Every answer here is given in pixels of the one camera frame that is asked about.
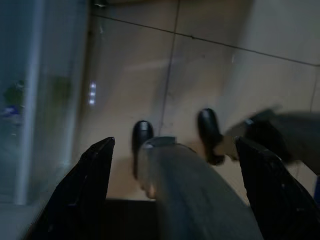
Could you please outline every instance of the foot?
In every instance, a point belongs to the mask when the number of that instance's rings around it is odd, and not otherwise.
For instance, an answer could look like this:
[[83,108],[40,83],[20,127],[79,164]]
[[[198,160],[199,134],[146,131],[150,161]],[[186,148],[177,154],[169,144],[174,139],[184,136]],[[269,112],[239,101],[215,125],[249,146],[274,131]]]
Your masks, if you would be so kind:
[[154,129],[148,121],[138,121],[132,132],[133,176],[138,178],[138,152],[141,145],[154,137]]
[[210,108],[201,110],[197,118],[198,132],[204,145],[207,162],[211,165],[222,164],[225,156],[216,155],[214,148],[222,142],[215,112]]

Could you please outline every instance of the beige floor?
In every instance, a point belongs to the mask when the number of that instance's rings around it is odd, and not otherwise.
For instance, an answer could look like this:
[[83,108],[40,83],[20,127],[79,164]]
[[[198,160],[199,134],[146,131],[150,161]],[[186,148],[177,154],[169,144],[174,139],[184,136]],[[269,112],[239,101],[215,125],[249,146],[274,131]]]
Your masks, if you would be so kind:
[[[76,157],[114,136],[107,197],[146,199],[132,177],[136,121],[201,152],[202,108],[215,109],[222,132],[269,107],[320,111],[318,9],[317,0],[149,0],[96,9]],[[246,201],[240,166],[227,159],[215,169]],[[305,165],[289,170],[313,192],[316,176]]]

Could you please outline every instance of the tiled floor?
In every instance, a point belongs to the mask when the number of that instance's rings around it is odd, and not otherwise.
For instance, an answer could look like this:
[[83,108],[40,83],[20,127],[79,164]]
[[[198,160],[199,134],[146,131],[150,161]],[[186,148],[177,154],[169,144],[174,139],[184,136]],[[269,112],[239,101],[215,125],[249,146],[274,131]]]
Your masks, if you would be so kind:
[[[320,111],[319,8],[317,0],[145,0],[95,9],[77,152],[115,137],[107,197],[146,199],[131,170],[138,120],[201,152],[202,108],[215,109],[222,132],[269,107]],[[245,200],[239,165],[215,169]],[[313,191],[307,167],[289,170]]]

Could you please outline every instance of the tile grout line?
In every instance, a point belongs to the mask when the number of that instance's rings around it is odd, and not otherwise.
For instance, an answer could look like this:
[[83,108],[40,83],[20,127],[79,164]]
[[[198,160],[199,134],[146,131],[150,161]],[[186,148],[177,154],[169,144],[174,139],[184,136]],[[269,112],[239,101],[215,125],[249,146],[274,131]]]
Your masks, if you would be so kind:
[[316,88],[317,88],[317,83],[318,83],[318,77],[319,77],[319,67],[316,68],[316,73],[315,73],[315,83],[313,85],[313,93],[311,97],[311,103],[310,103],[310,113],[312,113],[312,107],[314,105],[314,100],[315,100],[315,95],[316,95]]
[[286,61],[289,61],[289,62],[294,62],[294,63],[313,66],[313,67],[320,67],[320,64],[317,64],[317,63],[310,63],[310,62],[305,62],[305,61],[294,60],[294,59],[290,59],[290,58],[287,58],[287,57],[272,55],[272,54],[269,54],[269,53],[256,51],[256,50],[251,50],[251,49],[247,49],[247,48],[244,48],[244,47],[234,46],[234,45],[226,44],[226,43],[219,42],[219,41],[213,41],[213,40],[208,40],[208,39],[204,39],[204,38],[200,38],[200,37],[195,37],[193,35],[188,35],[188,34],[176,32],[176,29],[174,29],[174,31],[170,31],[170,30],[165,30],[165,29],[161,29],[161,28],[158,28],[158,27],[147,26],[147,25],[143,25],[143,24],[139,24],[139,23],[124,21],[124,20],[120,20],[120,19],[116,19],[116,18],[108,17],[108,16],[95,15],[95,14],[91,14],[91,16],[98,17],[98,18],[103,18],[103,19],[109,19],[109,20],[113,20],[113,21],[117,21],[117,22],[121,22],[121,23],[136,25],[136,26],[140,26],[140,27],[145,27],[145,28],[148,28],[148,29],[159,30],[159,31],[163,31],[163,32],[166,32],[166,33],[174,34],[174,35],[179,35],[179,36],[183,36],[183,37],[187,37],[187,38],[192,38],[194,40],[205,41],[205,42],[208,42],[208,43],[222,45],[222,46],[225,46],[225,47],[229,47],[229,48],[233,48],[233,49],[239,49],[239,50],[243,50],[243,51],[247,51],[247,52],[251,52],[251,53],[255,53],[255,54],[259,54],[259,55],[264,55],[264,56],[272,57],[272,58],[276,58],[276,59],[282,59],[282,60],[286,60]]
[[168,65],[168,72],[167,72],[167,76],[166,76],[165,84],[164,84],[164,94],[163,94],[162,109],[161,109],[161,114],[160,114],[160,124],[159,124],[158,133],[157,133],[158,136],[161,135],[161,129],[162,129],[163,125],[164,125],[164,118],[165,118],[165,110],[166,110],[166,105],[167,105],[167,95],[168,95],[168,88],[169,88],[169,80],[170,80],[172,59],[174,57],[174,50],[175,50],[174,48],[175,48],[175,41],[176,41],[176,30],[177,30],[177,25],[178,25],[180,1],[181,0],[178,0],[177,6],[176,6],[176,15],[175,15],[175,20],[174,20],[172,46],[171,46],[170,60],[169,60],[169,65]]

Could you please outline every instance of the black leather shoe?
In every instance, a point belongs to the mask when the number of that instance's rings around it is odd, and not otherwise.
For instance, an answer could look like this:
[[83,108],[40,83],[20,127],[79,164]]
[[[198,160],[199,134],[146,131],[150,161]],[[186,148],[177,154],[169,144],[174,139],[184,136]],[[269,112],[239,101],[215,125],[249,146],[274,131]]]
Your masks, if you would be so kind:
[[132,132],[133,176],[138,178],[138,152],[141,145],[154,137],[154,129],[148,121],[138,121]]
[[215,155],[214,148],[222,142],[215,112],[210,108],[201,110],[197,118],[199,136],[204,145],[207,162],[211,165],[222,164],[225,156]]

